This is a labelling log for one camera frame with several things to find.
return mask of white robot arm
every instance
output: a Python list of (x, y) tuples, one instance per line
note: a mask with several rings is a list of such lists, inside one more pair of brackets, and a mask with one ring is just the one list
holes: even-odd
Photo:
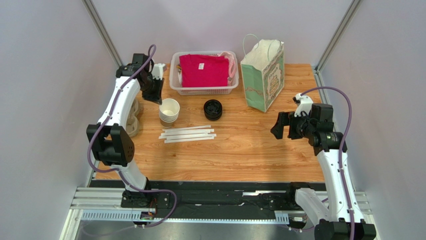
[[(339, 163), (339, 147), (343, 134), (333, 130), (333, 107), (328, 104), (314, 103), (309, 96), (301, 93), (298, 93), (293, 100), (297, 104), (297, 109), (294, 112), (280, 112), (271, 133), (277, 139), (282, 139), (284, 126), (289, 126), (288, 138), (292, 140), (308, 138), (321, 165), (328, 193), (328, 208), (313, 189), (300, 188), (295, 191), (296, 204), (306, 212), (316, 226), (315, 239), (348, 239), (349, 223), (352, 220), (350, 211), (353, 212), (353, 221), (356, 224), (355, 239), (374, 239), (375, 227), (365, 223), (355, 198), (348, 171), (345, 143), (341, 153), (342, 164)], [(348, 196), (346, 196), (343, 181), (346, 182)]]
[[(133, 160), (135, 146), (125, 131), (127, 119), (132, 103), (139, 91), (142, 91), (142, 97), (145, 100), (158, 104), (162, 103), (161, 90), (163, 88), (163, 74), (166, 70), (166, 65), (164, 63), (154, 64), (152, 61), (151, 71), (149, 70), (150, 66), (148, 66), (136, 78), (131, 79), (123, 88), (121, 87), (142, 66), (140, 63), (145, 62), (147, 57), (144, 54), (135, 53), (132, 63), (121, 66), (117, 70), (114, 91), (104, 114), (98, 122), (102, 123), (105, 119), (108, 119), (108, 121), (98, 136), (96, 136), (97, 140), (94, 141), (92, 147), (94, 158), (102, 161), (111, 169), (119, 170), (119, 175), (126, 185), (126, 190), (131, 192), (137, 191), (131, 188), (130, 185), (143, 190), (148, 189), (149, 186), (147, 188), (148, 179), (141, 173), (138, 165)], [(110, 115), (109, 110), (114, 102), (114, 112)], [(86, 132), (89, 140), (94, 136), (99, 123), (87, 127)], [(111, 136), (111, 140), (106, 139), (108, 135)]]

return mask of stack of paper cups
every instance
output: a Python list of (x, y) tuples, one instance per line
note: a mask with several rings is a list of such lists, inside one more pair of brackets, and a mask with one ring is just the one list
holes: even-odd
[(178, 101), (172, 98), (164, 99), (162, 104), (159, 106), (159, 117), (161, 125), (163, 125), (165, 128), (170, 128), (176, 119), (178, 119), (180, 110), (181, 106), (179, 106)]

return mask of green paper bag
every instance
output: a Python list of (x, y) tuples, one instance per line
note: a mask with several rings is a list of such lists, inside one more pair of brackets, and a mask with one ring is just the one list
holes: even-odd
[(284, 87), (284, 43), (262, 39), (240, 65), (247, 105), (265, 113)]

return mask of red t-shirt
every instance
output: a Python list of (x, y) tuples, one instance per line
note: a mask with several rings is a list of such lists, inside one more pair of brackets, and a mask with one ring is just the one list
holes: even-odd
[(224, 56), (188, 54), (179, 57), (182, 87), (228, 86), (229, 61)]

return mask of white straw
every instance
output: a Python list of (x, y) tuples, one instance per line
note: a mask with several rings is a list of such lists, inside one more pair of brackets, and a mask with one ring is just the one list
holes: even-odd
[(214, 136), (205, 136), (205, 137), (197, 137), (197, 138), (185, 138), (185, 139), (174, 139), (174, 140), (165, 140), (164, 143), (180, 143), (180, 142), (190, 142), (190, 141), (200, 141), (200, 140), (212, 140), (215, 139)]
[(183, 135), (183, 134), (209, 134), (214, 132), (215, 132), (214, 129), (195, 129), (195, 130), (164, 132), (164, 133), (161, 133), (161, 136), (173, 136), (173, 135)]
[(196, 135), (196, 134), (167, 136), (166, 140), (196, 139), (196, 138), (205, 138), (205, 137), (211, 137), (211, 136), (216, 137), (216, 134), (206, 134), (206, 135), (202, 135), (202, 136), (194, 136), (194, 135)]
[(159, 136), (158, 139), (190, 139), (190, 138), (198, 138), (198, 137), (205, 137), (209, 135), (207, 132), (205, 133), (195, 133), (195, 134), (182, 134), (182, 135), (166, 135), (166, 136)]
[(204, 126), (189, 126), (189, 127), (180, 127), (180, 128), (171, 128), (171, 129), (163, 129), (164, 132), (174, 132), (174, 131), (180, 131), (180, 130), (189, 130), (189, 129), (207, 129), (211, 128), (211, 125), (204, 125)]

